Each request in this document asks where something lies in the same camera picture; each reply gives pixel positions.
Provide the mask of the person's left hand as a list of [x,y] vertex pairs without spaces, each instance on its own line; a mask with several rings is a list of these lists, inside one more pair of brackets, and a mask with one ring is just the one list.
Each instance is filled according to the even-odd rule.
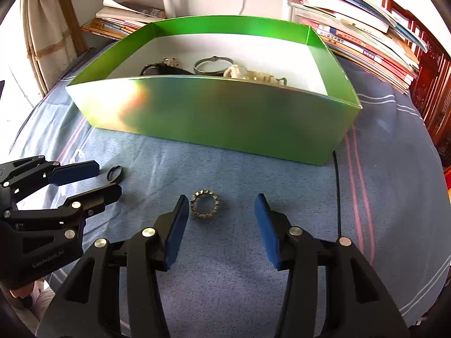
[[11,298],[10,304],[22,322],[30,330],[35,330],[54,299],[55,292],[44,279],[38,279],[18,290],[9,290],[7,296]]

